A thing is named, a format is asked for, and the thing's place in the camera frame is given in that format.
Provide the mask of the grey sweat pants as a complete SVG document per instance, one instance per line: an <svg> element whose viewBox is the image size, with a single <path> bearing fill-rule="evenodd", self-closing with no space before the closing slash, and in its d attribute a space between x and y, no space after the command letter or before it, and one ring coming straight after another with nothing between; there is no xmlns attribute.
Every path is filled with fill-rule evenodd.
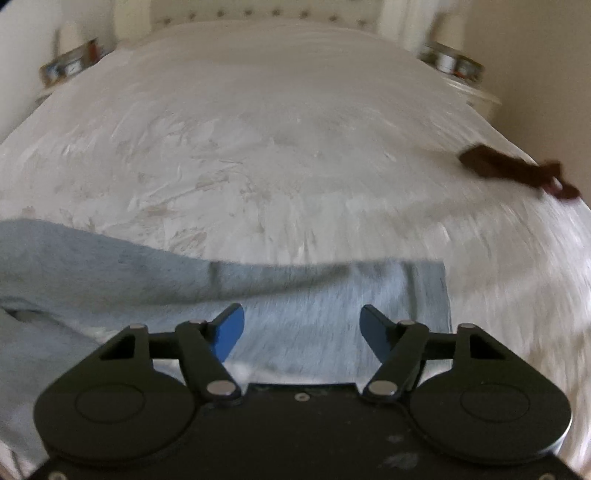
<svg viewBox="0 0 591 480"><path fill-rule="evenodd" d="M239 383L362 384L378 362L363 306L452 329L446 272L429 261L262 266L190 259L48 222L1 225L1 440L38 465L33 405L55 379L123 328L170 332L245 309L228 359Z"/></svg>

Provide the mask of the left bedside table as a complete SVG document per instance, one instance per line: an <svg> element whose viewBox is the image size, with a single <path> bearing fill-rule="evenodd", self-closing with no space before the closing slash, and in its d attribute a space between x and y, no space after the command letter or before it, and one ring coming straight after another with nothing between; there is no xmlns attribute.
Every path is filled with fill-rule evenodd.
<svg viewBox="0 0 591 480"><path fill-rule="evenodd" d="M37 95L36 104L42 104L58 87L97 64L106 54L98 40L92 39L41 66L43 89Z"/></svg>

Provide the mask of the dark brown cloth item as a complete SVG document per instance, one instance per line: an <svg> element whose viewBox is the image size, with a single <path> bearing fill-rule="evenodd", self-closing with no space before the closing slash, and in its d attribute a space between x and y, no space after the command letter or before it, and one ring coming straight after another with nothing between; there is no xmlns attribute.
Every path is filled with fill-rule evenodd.
<svg viewBox="0 0 591 480"><path fill-rule="evenodd" d="M465 168L484 179L513 181L541 190L560 201L580 198L579 189L563 179L562 163L557 160L531 164L484 144L463 151L458 155L458 160Z"/></svg>

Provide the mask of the bedside table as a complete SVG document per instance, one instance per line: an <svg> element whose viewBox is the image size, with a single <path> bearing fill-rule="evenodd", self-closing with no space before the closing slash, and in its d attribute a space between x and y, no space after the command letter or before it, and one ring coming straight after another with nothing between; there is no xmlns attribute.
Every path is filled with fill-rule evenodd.
<svg viewBox="0 0 591 480"><path fill-rule="evenodd" d="M97 64L106 54L98 40L92 39L41 66L43 89L37 95L36 104L42 104L58 87Z"/></svg>
<svg viewBox="0 0 591 480"><path fill-rule="evenodd" d="M480 116L491 122L502 102L482 86L484 66L440 44L425 44L419 59L437 70Z"/></svg>

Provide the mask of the white embroidered bedspread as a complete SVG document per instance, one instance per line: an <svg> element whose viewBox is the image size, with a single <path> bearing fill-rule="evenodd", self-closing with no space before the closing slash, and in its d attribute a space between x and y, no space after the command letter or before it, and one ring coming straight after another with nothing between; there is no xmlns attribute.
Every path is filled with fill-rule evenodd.
<svg viewBox="0 0 591 480"><path fill-rule="evenodd" d="M482 180L520 150L376 36L295 21L186 24L119 48L1 147L1 225L36 220L190 259L441 263L475 323L568 396L590 472L590 211Z"/></svg>

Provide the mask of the right bedside table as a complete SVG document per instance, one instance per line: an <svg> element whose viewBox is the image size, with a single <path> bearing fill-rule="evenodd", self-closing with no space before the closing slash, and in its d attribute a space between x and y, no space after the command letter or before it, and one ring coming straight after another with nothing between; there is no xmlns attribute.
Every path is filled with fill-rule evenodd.
<svg viewBox="0 0 591 480"><path fill-rule="evenodd" d="M480 116L491 122L502 102L482 86L484 66L440 44L425 44L419 59L437 70Z"/></svg>

